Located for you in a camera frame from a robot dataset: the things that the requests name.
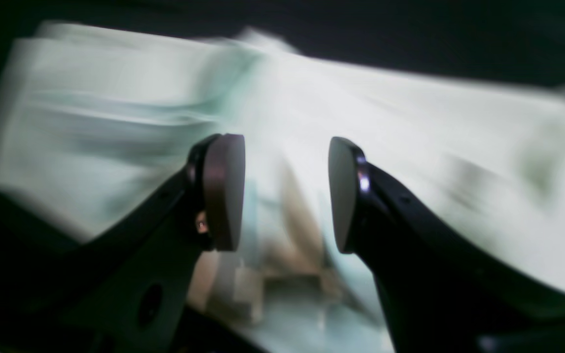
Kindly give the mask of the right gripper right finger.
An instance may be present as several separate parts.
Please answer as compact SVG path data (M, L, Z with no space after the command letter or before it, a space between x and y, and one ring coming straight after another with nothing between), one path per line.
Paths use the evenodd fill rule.
M339 252L374 276L397 353L565 353L565 293L480 250L400 181L334 137Z

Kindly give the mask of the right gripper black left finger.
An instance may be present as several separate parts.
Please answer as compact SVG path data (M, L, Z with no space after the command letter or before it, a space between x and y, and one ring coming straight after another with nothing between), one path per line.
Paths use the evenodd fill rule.
M85 244L0 194L0 353L167 353L202 252L238 247L244 185L244 136L213 134Z

